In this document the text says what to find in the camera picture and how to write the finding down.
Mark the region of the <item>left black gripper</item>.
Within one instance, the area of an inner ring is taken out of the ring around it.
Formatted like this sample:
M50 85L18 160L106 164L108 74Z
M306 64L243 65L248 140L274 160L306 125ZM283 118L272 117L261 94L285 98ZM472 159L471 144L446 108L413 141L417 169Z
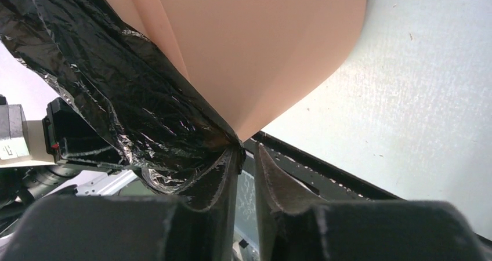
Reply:
M51 101L42 120L46 152L68 167L125 167L127 161L63 99Z

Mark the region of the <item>black plastic trash bag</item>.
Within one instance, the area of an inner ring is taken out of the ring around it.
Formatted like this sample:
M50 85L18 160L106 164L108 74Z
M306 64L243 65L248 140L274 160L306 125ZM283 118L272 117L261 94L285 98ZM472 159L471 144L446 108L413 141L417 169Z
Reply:
M155 192L181 193L242 142L106 0L1 0L1 41Z

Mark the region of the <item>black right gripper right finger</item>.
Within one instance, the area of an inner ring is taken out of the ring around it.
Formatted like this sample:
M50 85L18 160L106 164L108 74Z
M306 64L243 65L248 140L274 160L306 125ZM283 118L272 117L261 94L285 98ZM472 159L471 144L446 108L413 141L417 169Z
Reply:
M464 216L443 201L331 200L254 155L261 260L490 260Z

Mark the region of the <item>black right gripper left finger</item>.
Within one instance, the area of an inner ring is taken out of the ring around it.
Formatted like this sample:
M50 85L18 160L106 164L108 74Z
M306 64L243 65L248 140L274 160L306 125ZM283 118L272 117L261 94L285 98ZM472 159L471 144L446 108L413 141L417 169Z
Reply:
M21 217L2 260L231 260L241 148L181 195L48 196Z

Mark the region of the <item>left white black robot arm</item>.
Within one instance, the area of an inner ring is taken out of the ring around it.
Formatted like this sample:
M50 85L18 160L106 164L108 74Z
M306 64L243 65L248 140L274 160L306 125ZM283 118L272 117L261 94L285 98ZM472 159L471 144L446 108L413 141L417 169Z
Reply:
M114 195L136 180L116 150L63 99L29 121L1 97L1 241L34 203L49 194Z

